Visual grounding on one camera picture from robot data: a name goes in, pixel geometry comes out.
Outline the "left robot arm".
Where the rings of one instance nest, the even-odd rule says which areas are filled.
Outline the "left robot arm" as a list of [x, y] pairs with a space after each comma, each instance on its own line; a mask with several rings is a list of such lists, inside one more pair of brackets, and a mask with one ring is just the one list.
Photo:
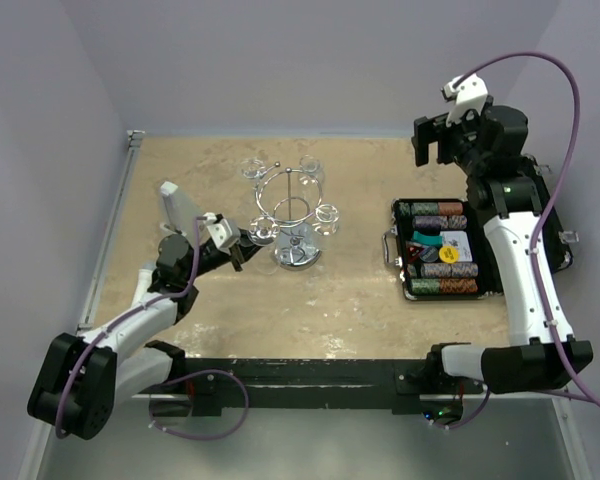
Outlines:
[[80, 335], [62, 333], [50, 343], [29, 396], [27, 414], [55, 429], [89, 440], [98, 434], [115, 407], [141, 391], [159, 386], [180, 390], [187, 380], [182, 350], [155, 340], [192, 309], [200, 275], [225, 264], [240, 270], [260, 246], [245, 230], [228, 252], [213, 240], [189, 240], [171, 234], [158, 245], [151, 273], [138, 280], [141, 293], [111, 321]]

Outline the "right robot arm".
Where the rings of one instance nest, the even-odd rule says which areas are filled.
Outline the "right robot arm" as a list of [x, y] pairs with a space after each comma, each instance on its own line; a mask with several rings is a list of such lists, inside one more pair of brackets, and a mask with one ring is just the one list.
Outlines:
[[425, 379], [439, 393], [461, 378], [483, 383], [496, 394], [555, 390], [571, 371], [593, 359], [589, 341], [578, 340], [553, 283], [568, 247], [549, 204], [535, 158], [524, 153], [528, 119], [515, 108], [487, 105], [457, 123], [444, 115], [414, 122], [415, 163], [428, 163], [429, 147], [440, 164], [458, 165], [467, 177], [467, 199], [489, 251], [488, 270], [502, 287], [509, 323], [506, 347], [438, 344], [427, 356]]

